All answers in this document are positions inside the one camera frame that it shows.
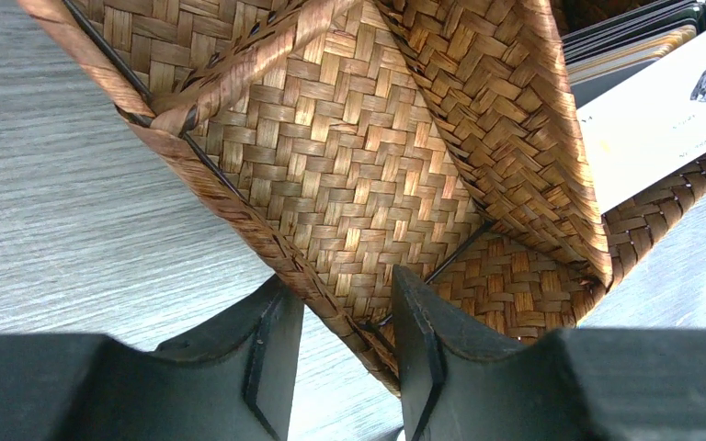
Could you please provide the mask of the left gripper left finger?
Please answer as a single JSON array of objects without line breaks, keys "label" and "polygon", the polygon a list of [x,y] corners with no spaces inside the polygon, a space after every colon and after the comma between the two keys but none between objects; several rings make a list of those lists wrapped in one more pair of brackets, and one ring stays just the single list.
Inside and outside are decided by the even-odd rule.
[{"label": "left gripper left finger", "polygon": [[0,334],[0,440],[283,440],[302,317],[272,277],[152,351]]}]

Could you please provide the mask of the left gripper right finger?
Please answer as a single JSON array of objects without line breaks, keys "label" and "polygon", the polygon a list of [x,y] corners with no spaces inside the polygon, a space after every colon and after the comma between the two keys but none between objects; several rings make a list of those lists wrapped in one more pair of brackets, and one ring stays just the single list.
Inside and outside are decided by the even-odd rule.
[{"label": "left gripper right finger", "polygon": [[706,330],[561,328],[524,345],[393,270],[409,440],[706,440]]}]

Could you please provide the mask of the brown wicker basket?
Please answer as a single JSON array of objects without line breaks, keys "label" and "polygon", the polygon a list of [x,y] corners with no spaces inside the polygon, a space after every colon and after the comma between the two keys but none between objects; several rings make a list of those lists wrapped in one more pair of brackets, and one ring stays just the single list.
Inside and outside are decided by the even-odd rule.
[{"label": "brown wicker basket", "polygon": [[387,389],[392,271],[531,343],[706,193],[601,205],[564,34],[633,1],[26,1],[132,131]]}]

